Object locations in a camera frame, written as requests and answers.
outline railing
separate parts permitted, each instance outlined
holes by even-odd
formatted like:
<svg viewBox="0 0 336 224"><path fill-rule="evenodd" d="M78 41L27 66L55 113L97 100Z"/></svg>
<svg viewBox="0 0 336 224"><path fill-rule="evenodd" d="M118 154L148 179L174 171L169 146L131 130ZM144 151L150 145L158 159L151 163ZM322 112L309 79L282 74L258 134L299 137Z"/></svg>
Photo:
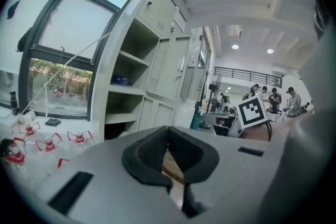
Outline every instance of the railing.
<svg viewBox="0 0 336 224"><path fill-rule="evenodd" d="M215 76L255 81L261 85L268 84L274 87L282 88L282 78L253 71L215 67Z"/></svg>

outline window frame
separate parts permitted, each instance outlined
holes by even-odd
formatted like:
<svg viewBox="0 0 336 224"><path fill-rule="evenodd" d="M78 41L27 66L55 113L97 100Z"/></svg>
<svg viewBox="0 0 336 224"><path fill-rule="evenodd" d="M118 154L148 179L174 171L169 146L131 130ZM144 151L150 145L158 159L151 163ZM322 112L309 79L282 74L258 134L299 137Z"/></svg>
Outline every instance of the window frame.
<svg viewBox="0 0 336 224"><path fill-rule="evenodd" d="M108 21L105 29L103 30L101 36L104 36L106 33L112 31L115 26L120 14L124 10L124 8L128 5L130 0L127 0L122 8L119 8L115 4L109 2L108 0L89 0L95 4L98 4L110 11L113 12L110 20ZM18 83L18 98L19 98L19 110L22 113L23 109L27 107L28 100L28 79L29 79L29 67L31 58L37 58L40 60L45 60L54 63L60 63L64 65L70 58L74 56L74 54L70 54L65 51L60 51L57 49L49 48L46 46L41 46L38 44L40 41L42 34L45 31L45 28L48 24L51 12L62 2L62 0L49 0L44 8L40 11L37 19L35 20L33 27L27 37L24 51L22 54L22 59L20 63L19 70L19 83ZM88 96L88 105L87 105L87 113L86 115L70 115L70 114L48 114L51 118L60 118L60 119L86 119L90 121L91 114L91 102L92 102L92 92L93 85L96 78L96 73L98 69L98 64L104 50L105 44L107 42L108 37L101 39L96 46L95 52L92 56L92 60L86 57L77 56L68 66L78 68L81 70L91 71L92 78L89 89ZM42 112L36 111L37 115L45 115Z"/></svg>

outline black slot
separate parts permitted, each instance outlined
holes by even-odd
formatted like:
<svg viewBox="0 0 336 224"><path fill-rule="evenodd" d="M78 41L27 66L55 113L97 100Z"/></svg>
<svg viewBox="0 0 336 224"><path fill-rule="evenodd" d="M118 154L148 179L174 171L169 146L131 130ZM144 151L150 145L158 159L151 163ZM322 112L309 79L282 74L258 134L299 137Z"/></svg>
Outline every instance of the black slot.
<svg viewBox="0 0 336 224"><path fill-rule="evenodd" d="M253 156L258 156L258 157L262 157L265 151L260 151L260 150L254 150L253 148L247 148L247 147L241 147L240 149L238 149L239 152L243 152L246 154L250 154Z"/></svg>
<svg viewBox="0 0 336 224"><path fill-rule="evenodd" d="M66 215L92 178L92 174L78 172L68 183L66 183L56 196L51 199L48 205L61 214Z"/></svg>

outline gray shirt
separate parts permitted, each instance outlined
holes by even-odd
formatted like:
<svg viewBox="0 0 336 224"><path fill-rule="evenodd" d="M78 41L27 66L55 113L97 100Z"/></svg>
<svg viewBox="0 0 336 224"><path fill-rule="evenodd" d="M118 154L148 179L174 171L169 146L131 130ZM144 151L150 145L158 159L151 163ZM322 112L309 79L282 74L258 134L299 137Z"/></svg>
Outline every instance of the gray shirt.
<svg viewBox="0 0 336 224"><path fill-rule="evenodd" d="M294 96L291 96L289 98L289 104L287 107L289 111L287 115L298 116L300 112L300 106L301 106L301 97L298 93L295 93Z"/></svg>

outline balcony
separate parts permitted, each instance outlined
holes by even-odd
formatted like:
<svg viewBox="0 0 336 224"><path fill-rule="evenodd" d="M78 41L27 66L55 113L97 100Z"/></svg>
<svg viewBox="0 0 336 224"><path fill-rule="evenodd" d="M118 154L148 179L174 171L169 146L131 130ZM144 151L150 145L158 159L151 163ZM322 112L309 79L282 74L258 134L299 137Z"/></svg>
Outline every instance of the balcony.
<svg viewBox="0 0 336 224"><path fill-rule="evenodd" d="M268 84L274 87L282 88L282 78L275 77L269 74L263 74L263 73L241 70L241 69L215 67L214 75L222 76L226 78L232 78L232 79L253 81L259 84Z"/></svg>

